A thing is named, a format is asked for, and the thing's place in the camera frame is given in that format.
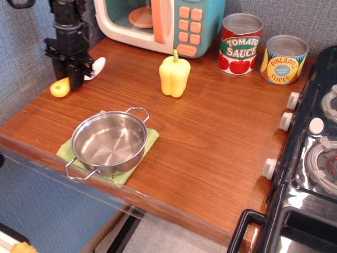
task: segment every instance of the gray fabric wall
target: gray fabric wall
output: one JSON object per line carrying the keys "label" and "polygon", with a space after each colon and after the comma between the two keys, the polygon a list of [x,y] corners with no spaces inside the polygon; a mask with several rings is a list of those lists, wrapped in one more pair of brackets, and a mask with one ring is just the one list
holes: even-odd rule
{"label": "gray fabric wall", "polygon": [[[91,47],[104,37],[95,19],[93,0],[84,18],[94,25]],[[56,81],[44,38],[56,38],[48,0],[29,9],[13,9],[0,0],[0,127]]]}
{"label": "gray fabric wall", "polygon": [[335,0],[227,0],[225,15],[247,12],[264,22],[261,44],[268,38],[294,35],[305,39],[309,56],[337,44],[337,1]]}
{"label": "gray fabric wall", "polygon": [[[95,26],[91,47],[104,35],[95,17],[93,0],[87,0],[84,17]],[[54,17],[48,0],[36,0],[30,9],[12,9],[0,0],[0,126],[55,82],[51,59],[44,55],[46,37],[55,38]],[[316,57],[337,44],[336,1],[227,0],[225,15],[247,12],[264,21],[261,44],[278,34],[302,37]]]}

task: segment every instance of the tomato illustration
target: tomato illustration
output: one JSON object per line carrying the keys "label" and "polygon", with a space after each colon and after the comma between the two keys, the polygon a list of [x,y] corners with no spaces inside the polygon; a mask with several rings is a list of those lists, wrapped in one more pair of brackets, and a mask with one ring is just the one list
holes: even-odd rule
{"label": "tomato illustration", "polygon": [[220,55],[219,55],[219,67],[222,70],[226,70],[226,69],[228,69],[229,66],[230,66],[229,61],[225,58],[225,56],[222,53],[220,53]]}
{"label": "tomato illustration", "polygon": [[251,69],[253,69],[255,67],[256,58],[257,57],[254,57],[254,59],[251,62]]}
{"label": "tomato illustration", "polygon": [[239,62],[231,62],[230,70],[236,75],[241,75],[249,69],[250,65],[251,63],[249,61],[243,60],[240,60]]}

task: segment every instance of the can lid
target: can lid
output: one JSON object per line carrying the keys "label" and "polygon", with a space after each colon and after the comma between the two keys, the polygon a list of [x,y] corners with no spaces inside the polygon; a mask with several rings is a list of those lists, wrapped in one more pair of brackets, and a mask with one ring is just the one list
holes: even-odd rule
{"label": "can lid", "polygon": [[291,35],[277,35],[267,41],[267,48],[274,54],[284,57],[306,55],[309,45],[304,40]]}
{"label": "can lid", "polygon": [[222,25],[236,35],[256,33],[263,27],[262,20],[249,13],[233,13],[226,16]]}

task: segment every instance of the green towel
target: green towel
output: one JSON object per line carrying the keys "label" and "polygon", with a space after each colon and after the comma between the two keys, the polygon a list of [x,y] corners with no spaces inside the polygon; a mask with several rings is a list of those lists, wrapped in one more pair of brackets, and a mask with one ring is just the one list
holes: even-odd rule
{"label": "green towel", "polygon": [[[154,129],[147,129],[147,141],[145,144],[145,148],[144,148],[144,155],[142,157],[142,159],[144,158],[144,156],[147,154],[147,152],[150,150],[150,148],[152,147],[152,145],[154,144],[154,142],[158,139],[159,134],[157,133],[156,130]],[[69,139],[66,143],[64,143],[63,145],[61,145],[60,149],[58,150],[57,154],[56,154],[59,158],[65,160],[66,162],[70,162],[71,160],[73,160],[75,158],[75,155],[73,153],[72,150],[72,144],[71,144],[71,139]],[[76,165],[78,167],[81,167],[83,169],[85,169],[84,165],[82,162],[76,160],[75,162],[73,162],[73,165]],[[104,176],[107,180],[104,180],[104,182],[110,182],[112,185],[117,186],[117,184],[115,184],[115,182],[119,183],[119,184],[124,184],[127,179],[129,178],[129,176],[131,176],[131,174],[134,172],[134,170],[137,168],[138,164],[131,170],[120,174],[120,175],[116,175],[116,176]]]}

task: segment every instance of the blue floor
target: blue floor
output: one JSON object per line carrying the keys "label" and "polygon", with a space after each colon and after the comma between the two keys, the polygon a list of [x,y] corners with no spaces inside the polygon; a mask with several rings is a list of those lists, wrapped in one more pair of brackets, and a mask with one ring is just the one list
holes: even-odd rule
{"label": "blue floor", "polygon": [[45,172],[5,158],[0,168],[0,223],[27,237],[39,253],[79,252],[116,209],[90,197],[108,198],[104,193],[58,172]]}

